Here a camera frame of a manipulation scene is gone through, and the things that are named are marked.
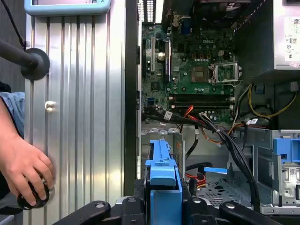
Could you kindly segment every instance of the person's arm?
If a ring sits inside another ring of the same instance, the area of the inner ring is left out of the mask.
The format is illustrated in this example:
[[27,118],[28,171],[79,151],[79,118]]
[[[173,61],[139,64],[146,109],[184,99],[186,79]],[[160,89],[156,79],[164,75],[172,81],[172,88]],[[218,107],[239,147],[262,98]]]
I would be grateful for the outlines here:
[[53,187],[54,171],[51,161],[43,152],[18,135],[2,98],[0,98],[0,171],[10,191],[15,196],[21,193],[30,205],[35,205],[36,202],[28,181],[32,183],[41,199],[46,198],[46,193],[39,174],[44,177],[49,188]]

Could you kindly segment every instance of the ribbed metal surface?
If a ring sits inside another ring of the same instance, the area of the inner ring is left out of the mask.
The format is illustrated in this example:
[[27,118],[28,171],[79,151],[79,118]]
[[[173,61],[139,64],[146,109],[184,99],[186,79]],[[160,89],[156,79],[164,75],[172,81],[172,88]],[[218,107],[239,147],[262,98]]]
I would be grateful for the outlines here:
[[[117,2],[102,16],[27,17],[27,40],[51,68],[26,81],[25,138],[53,161],[56,184],[54,199],[25,212],[24,225],[51,225],[123,193],[125,0]],[[56,103],[52,113],[46,101]]]

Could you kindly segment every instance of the finger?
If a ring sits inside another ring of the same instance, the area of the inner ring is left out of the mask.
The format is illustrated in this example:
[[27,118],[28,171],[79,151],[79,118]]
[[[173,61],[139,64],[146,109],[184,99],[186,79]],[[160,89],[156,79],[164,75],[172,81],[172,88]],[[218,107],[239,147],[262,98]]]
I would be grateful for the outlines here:
[[35,206],[37,204],[35,197],[33,196],[33,193],[31,191],[31,188],[29,187],[28,182],[22,175],[18,175],[14,177],[12,180],[15,187],[19,190],[21,195],[26,199],[26,201],[31,205]]
[[29,168],[25,170],[24,176],[33,185],[40,199],[45,200],[46,192],[45,192],[44,184],[42,182],[42,179],[39,177],[38,173],[33,168]]
[[15,185],[12,183],[11,180],[7,180],[7,184],[10,192],[17,198],[20,192],[17,190],[17,188],[15,187]]
[[43,152],[40,152],[38,157],[49,168],[52,177],[54,177],[54,167],[50,159]]
[[34,163],[33,167],[43,175],[43,178],[47,182],[47,186],[50,189],[53,188],[53,176],[50,169],[42,161],[38,160]]

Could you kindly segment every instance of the blue sleeve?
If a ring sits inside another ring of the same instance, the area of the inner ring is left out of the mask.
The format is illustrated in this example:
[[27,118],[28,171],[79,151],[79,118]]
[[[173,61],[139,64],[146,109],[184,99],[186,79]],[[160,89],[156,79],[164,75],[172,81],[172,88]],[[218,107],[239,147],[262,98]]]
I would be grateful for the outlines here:
[[13,116],[15,126],[19,134],[24,137],[24,121],[25,121],[25,93],[24,92],[0,92],[10,114]]

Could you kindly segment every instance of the black knob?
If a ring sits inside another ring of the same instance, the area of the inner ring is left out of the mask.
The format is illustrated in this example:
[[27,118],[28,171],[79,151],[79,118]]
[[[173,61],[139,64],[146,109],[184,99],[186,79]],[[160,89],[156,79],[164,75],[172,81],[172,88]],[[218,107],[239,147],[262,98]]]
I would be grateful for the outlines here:
[[35,197],[37,204],[35,206],[31,206],[26,201],[26,199],[23,197],[23,195],[19,194],[18,199],[17,199],[18,206],[20,208],[22,208],[23,210],[31,210],[31,209],[38,209],[38,208],[44,207],[47,204],[47,202],[49,201],[49,197],[50,197],[50,191],[49,191],[49,188],[47,187],[47,185],[44,183],[44,189],[45,189],[45,192],[46,192],[46,199],[42,200],[38,196],[38,194],[35,191],[33,185],[30,182],[28,182],[28,184],[29,184],[29,186],[32,190],[33,196]]

